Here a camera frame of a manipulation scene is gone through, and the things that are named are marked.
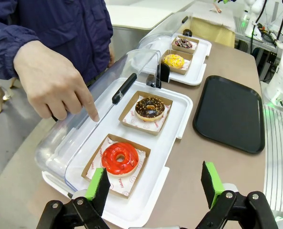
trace green gripper pad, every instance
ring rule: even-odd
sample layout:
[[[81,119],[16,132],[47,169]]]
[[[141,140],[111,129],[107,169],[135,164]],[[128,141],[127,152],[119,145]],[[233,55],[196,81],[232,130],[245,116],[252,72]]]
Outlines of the green gripper pad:
[[[206,195],[208,208],[211,209],[219,195],[224,191],[219,174],[212,162],[203,162],[201,182]]]
[[[110,189],[107,169],[97,168],[90,182],[85,197],[92,202],[97,213],[102,216],[105,201]]]

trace person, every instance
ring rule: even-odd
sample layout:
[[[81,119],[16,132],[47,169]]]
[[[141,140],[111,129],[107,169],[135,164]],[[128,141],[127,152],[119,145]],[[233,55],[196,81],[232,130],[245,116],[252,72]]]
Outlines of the person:
[[[114,63],[112,35],[104,0],[0,0],[0,79],[19,77],[42,118],[97,122],[86,83]]]

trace bolt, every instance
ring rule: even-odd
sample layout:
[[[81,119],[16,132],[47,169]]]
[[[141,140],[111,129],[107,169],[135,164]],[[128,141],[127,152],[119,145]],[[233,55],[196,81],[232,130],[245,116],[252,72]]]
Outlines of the bolt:
[[[253,194],[253,199],[258,199],[259,196],[257,194]]]
[[[52,205],[52,208],[57,208],[58,207],[58,203],[54,203],[53,205]]]
[[[226,193],[226,197],[229,199],[232,198],[232,193],[231,192]]]
[[[78,205],[83,204],[83,199],[78,199],[78,200],[77,200],[77,204],[78,204]]]

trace display case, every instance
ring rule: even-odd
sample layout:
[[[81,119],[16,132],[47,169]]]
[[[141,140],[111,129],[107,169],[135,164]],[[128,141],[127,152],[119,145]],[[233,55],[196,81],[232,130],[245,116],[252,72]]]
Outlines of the display case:
[[[147,163],[130,195],[125,194],[125,198],[112,191],[108,194],[102,217],[121,228],[141,227],[148,221],[169,171],[165,163],[175,139],[182,138],[192,110],[189,97],[158,88],[160,58],[156,50],[127,53],[89,88],[101,120],[92,121],[84,109],[80,114],[69,114],[55,124],[36,150],[35,159],[44,180],[67,195],[88,187],[90,181],[82,176],[83,171],[106,136],[149,149]],[[112,106],[113,95],[133,73],[137,80],[120,102]],[[121,123],[121,114],[137,92],[171,101],[168,117],[156,135]]]
[[[191,28],[192,20],[193,15],[189,12],[171,15],[142,38],[138,48],[158,50],[163,58],[169,54],[181,56],[185,64],[179,69],[171,67],[169,78],[187,85],[199,85],[206,69],[205,59],[210,54],[212,44],[193,35],[187,36],[185,30]],[[192,47],[176,47],[175,42],[183,39],[188,40]]]

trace navy blue jacket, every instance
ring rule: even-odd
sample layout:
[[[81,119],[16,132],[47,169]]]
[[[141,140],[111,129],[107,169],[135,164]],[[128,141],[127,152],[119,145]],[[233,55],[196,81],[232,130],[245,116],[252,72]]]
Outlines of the navy blue jacket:
[[[0,0],[0,79],[17,76],[17,51],[40,40],[88,82],[108,66],[112,35],[104,0]]]

